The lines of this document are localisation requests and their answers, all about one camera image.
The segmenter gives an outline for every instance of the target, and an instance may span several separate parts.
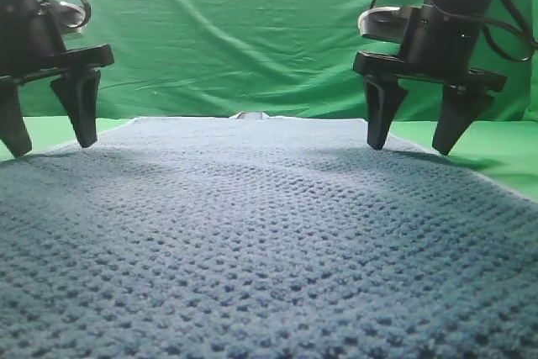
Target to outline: green floor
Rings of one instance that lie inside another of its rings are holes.
[[[99,131],[112,129],[126,120],[100,119]],[[64,117],[27,118],[34,152],[74,139]],[[393,133],[430,146],[435,122],[395,123]],[[10,159],[0,145],[0,161]],[[477,122],[452,152],[451,159],[493,180],[538,200],[538,124],[534,122]]]

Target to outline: green backdrop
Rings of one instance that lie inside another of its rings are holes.
[[[382,0],[380,4],[420,4]],[[515,0],[532,19],[532,0]],[[301,117],[364,117],[357,50],[392,51],[395,45],[362,40],[356,20],[370,0],[91,0],[94,17],[85,39],[72,47],[108,42],[117,63],[103,72],[99,116],[229,116],[238,111]],[[490,15],[512,21],[496,0]],[[517,40],[494,29],[507,50],[522,53]],[[488,114],[491,120],[533,118],[531,63],[513,64],[482,41],[477,67],[509,75]],[[47,82],[22,92],[26,115],[62,115]],[[414,89],[400,120],[436,120],[440,91]]]

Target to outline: textured fabric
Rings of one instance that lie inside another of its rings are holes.
[[[142,119],[0,166],[0,356],[538,357],[538,207],[360,120]]]

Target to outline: robotic arm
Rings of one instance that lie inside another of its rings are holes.
[[[358,52],[353,70],[362,75],[368,105],[368,139],[381,150],[408,91],[400,79],[443,85],[441,116],[433,146],[448,155],[468,127],[493,103],[489,92],[502,92],[507,77],[469,67],[481,32],[492,49],[509,61],[529,61],[538,43],[532,28],[510,0],[501,0],[520,26],[486,17],[492,0],[425,0],[421,8],[375,8],[361,14],[358,27],[364,38],[400,44],[397,55]],[[508,30],[530,47],[529,56],[517,59],[498,46],[488,26]]]
[[[0,0],[0,139],[15,157],[32,150],[18,90],[29,82],[50,83],[69,117],[76,138],[86,148],[97,141],[96,108],[99,68],[114,63],[110,45],[68,50],[64,38],[80,34],[91,16],[56,0]]]

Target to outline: knitted towel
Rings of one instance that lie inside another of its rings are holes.
[[[538,357],[538,205],[361,120],[138,119],[0,165],[0,357]]]

